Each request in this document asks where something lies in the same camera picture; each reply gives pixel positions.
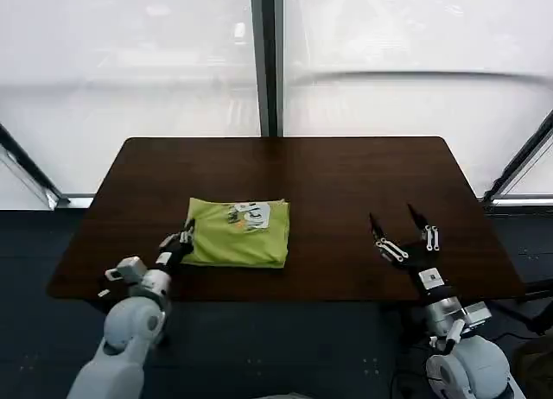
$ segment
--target dark brown table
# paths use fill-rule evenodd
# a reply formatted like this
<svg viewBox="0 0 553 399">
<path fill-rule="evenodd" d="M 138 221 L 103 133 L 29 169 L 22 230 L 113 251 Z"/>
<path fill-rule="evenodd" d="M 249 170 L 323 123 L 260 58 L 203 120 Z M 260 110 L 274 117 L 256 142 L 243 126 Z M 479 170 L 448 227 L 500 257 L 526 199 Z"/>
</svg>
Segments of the dark brown table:
<svg viewBox="0 0 553 399">
<path fill-rule="evenodd" d="M 446 143 L 439 137 L 131 138 L 114 161 L 48 293 L 92 301 L 123 257 L 156 259 L 188 199 L 290 202 L 283 270 L 186 266 L 178 301 L 411 301 L 406 273 L 373 246 L 368 213 L 388 238 L 417 239 L 407 202 L 440 228 L 437 267 L 470 299 L 523 286 Z"/>
</svg>

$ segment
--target frosted window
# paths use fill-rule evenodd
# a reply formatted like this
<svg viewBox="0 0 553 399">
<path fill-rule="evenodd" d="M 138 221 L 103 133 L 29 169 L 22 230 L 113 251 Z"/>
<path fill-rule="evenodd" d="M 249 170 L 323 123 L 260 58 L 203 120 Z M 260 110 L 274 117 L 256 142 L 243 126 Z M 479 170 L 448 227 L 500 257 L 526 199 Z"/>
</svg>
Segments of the frosted window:
<svg viewBox="0 0 553 399">
<path fill-rule="evenodd" d="M 0 121 L 64 193 L 129 136 L 259 136 L 250 0 L 0 0 Z"/>
<path fill-rule="evenodd" d="M 538 150 L 502 194 L 553 197 L 553 138 Z"/>
<path fill-rule="evenodd" d="M 285 0 L 286 136 L 442 136 L 481 196 L 553 109 L 553 0 Z"/>
</svg>

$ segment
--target dark floor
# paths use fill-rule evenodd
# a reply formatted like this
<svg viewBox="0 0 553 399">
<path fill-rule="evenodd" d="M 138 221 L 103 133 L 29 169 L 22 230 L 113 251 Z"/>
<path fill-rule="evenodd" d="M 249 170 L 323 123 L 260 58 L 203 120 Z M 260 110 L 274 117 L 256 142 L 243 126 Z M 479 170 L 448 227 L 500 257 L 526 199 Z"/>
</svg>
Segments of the dark floor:
<svg viewBox="0 0 553 399">
<path fill-rule="evenodd" d="M 45 294 L 80 217 L 0 212 L 0 397 L 65 397 L 102 337 L 103 315 Z M 523 280 L 553 277 L 553 218 L 493 223 Z M 522 308 L 536 312 L 542 305 Z M 505 331 L 529 335 L 499 313 L 484 333 Z M 290 391 L 321 399 L 384 398 L 397 364 L 423 372 L 424 352 L 401 353 L 397 317 L 382 315 L 375 303 L 179 304 L 168 332 L 170 347 L 149 357 L 144 399 L 246 399 Z M 519 343 L 505 338 L 500 346 L 510 356 Z M 413 386 L 412 397 L 433 397 L 423 379 L 400 383 Z"/>
</svg>

